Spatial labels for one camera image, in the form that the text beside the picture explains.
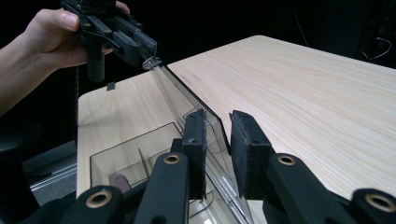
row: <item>black cable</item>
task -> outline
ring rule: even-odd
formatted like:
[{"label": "black cable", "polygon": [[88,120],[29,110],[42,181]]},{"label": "black cable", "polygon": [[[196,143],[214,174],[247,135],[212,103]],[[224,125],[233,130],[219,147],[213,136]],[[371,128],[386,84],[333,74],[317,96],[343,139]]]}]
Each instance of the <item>black cable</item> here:
[{"label": "black cable", "polygon": [[73,120],[73,136],[75,139],[75,143],[77,146],[77,140],[78,140],[78,89],[79,89],[79,69],[78,66],[73,68],[73,115],[72,115],[72,120]]}]

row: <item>clear plastic container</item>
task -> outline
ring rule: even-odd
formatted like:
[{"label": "clear plastic container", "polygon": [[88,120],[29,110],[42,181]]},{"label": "clear plastic container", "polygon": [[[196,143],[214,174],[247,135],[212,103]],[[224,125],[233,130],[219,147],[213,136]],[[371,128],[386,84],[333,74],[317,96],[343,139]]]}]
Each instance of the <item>clear plastic container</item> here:
[{"label": "clear plastic container", "polygon": [[[229,142],[220,118],[200,100],[161,59],[153,57],[144,67],[158,78],[157,87],[172,109],[174,121],[148,133],[91,156],[91,187],[117,186],[124,176],[133,188],[148,180],[158,156],[169,152],[174,138],[181,138],[185,118],[198,109],[205,111],[206,124],[206,198],[190,201],[190,223],[253,223],[247,201],[239,198],[233,174]],[[190,108],[187,113],[179,104]]]}]

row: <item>wood grain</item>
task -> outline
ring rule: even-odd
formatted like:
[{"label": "wood grain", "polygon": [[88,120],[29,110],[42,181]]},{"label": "wood grain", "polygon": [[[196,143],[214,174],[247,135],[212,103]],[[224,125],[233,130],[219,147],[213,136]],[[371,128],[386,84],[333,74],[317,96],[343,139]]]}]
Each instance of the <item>wood grain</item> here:
[{"label": "wood grain", "polygon": [[[247,112],[276,152],[302,159],[329,190],[396,195],[395,70],[258,35],[169,67],[221,117],[229,139],[229,113]],[[141,123],[153,110],[172,120],[153,83],[146,73],[80,98],[78,195],[92,154],[158,126]],[[148,95],[157,100],[147,104]]]}]

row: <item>black background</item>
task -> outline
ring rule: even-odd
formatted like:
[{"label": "black background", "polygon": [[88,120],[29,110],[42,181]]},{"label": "black background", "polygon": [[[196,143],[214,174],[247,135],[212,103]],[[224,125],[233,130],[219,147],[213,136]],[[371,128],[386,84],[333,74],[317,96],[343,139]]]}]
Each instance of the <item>black background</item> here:
[{"label": "black background", "polygon": [[[361,59],[362,49],[374,51],[366,48],[371,38],[367,36],[377,35],[377,26],[384,20],[384,5],[379,2],[381,1],[124,1],[131,9],[131,14],[143,24],[143,32],[158,42],[157,55],[166,63],[252,35],[267,35],[304,46],[307,43],[310,48]],[[0,47],[22,33],[39,9],[59,7],[60,1],[57,0],[14,0],[12,4],[2,3]],[[387,20],[393,21],[394,18],[387,15]],[[386,33],[394,40],[392,34]],[[394,67],[394,61],[392,50],[383,61],[375,63]],[[127,65],[114,54],[106,56],[106,79],[103,82],[88,81],[85,76],[86,65],[82,65],[79,70],[79,95],[104,87],[108,82],[117,82],[144,72],[140,66]],[[72,69],[55,72],[2,117],[39,120],[44,132],[36,144],[36,151],[47,150],[73,139],[74,84],[71,74]],[[36,151],[26,155],[26,158],[36,154]]]}]

